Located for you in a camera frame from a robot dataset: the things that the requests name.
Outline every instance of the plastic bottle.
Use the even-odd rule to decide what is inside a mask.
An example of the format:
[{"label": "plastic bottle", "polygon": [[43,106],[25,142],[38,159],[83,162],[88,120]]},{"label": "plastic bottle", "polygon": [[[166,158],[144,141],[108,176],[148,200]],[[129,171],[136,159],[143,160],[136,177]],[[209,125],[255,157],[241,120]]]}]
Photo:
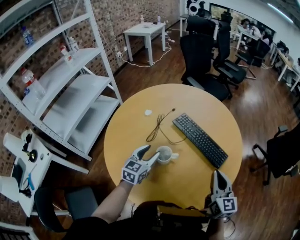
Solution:
[{"label": "plastic bottle", "polygon": [[23,39],[25,41],[26,46],[31,46],[34,44],[33,37],[30,33],[30,31],[26,27],[22,27],[22,35]]},{"label": "plastic bottle", "polygon": [[60,51],[62,53],[62,55],[65,56],[65,62],[69,65],[69,66],[73,66],[73,58],[70,55],[70,53],[67,51],[66,46],[64,46],[63,44],[60,45]]},{"label": "plastic bottle", "polygon": [[33,72],[31,72],[30,70],[27,70],[23,67],[21,69],[21,72],[23,83],[26,84],[26,87],[29,88],[30,92],[33,92],[36,95],[37,99],[41,100],[46,94],[43,86],[38,82]]},{"label": "plastic bottle", "polygon": [[69,37],[69,40],[70,40],[70,46],[71,46],[73,52],[75,52],[75,53],[78,52],[79,51],[79,47],[78,47],[77,42],[74,40],[74,38],[73,37]]}]

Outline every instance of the fluorescent light tube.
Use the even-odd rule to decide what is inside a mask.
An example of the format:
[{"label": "fluorescent light tube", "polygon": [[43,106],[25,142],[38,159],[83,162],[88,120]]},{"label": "fluorescent light tube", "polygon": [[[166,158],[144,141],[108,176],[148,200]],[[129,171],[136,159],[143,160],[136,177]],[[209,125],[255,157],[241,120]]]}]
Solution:
[{"label": "fluorescent light tube", "polygon": [[288,20],[290,23],[294,23],[292,21],[292,19],[290,19],[287,15],[285,15],[283,12],[281,12],[279,9],[277,9],[276,7],[274,7],[272,4],[269,4],[269,7],[272,8],[273,10],[275,10],[276,12],[278,12],[280,15],[282,15],[284,18],[286,18],[286,20]]}]

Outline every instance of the white wall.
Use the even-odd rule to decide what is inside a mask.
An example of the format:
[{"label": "white wall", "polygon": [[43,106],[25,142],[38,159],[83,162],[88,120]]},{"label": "white wall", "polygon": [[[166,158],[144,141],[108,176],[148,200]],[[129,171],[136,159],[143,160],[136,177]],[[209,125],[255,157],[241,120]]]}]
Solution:
[{"label": "white wall", "polygon": [[290,49],[290,56],[296,61],[300,57],[300,30],[284,17],[258,0],[205,0],[205,8],[210,3],[231,8],[244,13],[276,31],[274,42],[283,41]]}]

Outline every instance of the black cable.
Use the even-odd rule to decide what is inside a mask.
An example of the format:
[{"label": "black cable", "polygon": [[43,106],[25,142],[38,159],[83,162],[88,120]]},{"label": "black cable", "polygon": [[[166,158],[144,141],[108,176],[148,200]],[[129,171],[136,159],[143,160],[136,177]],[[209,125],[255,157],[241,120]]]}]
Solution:
[{"label": "black cable", "polygon": [[234,234],[236,227],[235,227],[235,222],[232,221],[232,223],[233,223],[233,226],[234,226],[234,230],[233,230],[233,232],[228,237],[225,237],[224,239],[228,239],[228,238],[230,238]]},{"label": "black cable", "polygon": [[184,140],[187,139],[187,137],[179,142],[172,142],[163,132],[163,130],[161,130],[160,128],[160,125],[162,123],[162,121],[171,113],[171,112],[174,112],[176,109],[173,108],[170,112],[167,113],[167,115],[165,116],[164,114],[160,114],[158,115],[157,117],[157,125],[156,127],[153,129],[153,131],[149,134],[149,136],[146,138],[146,141],[147,142],[152,142],[158,135],[158,131],[160,130],[161,133],[166,137],[166,139],[169,141],[170,144],[177,144],[177,143],[181,143],[183,142]]}]

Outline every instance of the black sleeve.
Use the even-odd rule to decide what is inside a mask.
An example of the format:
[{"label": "black sleeve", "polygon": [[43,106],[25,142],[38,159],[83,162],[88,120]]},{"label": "black sleeve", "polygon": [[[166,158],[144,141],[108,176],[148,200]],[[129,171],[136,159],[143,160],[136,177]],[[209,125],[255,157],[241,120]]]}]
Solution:
[{"label": "black sleeve", "polygon": [[104,233],[108,223],[98,217],[87,217],[75,220],[63,240],[73,239],[93,239],[99,235],[99,231]]}]

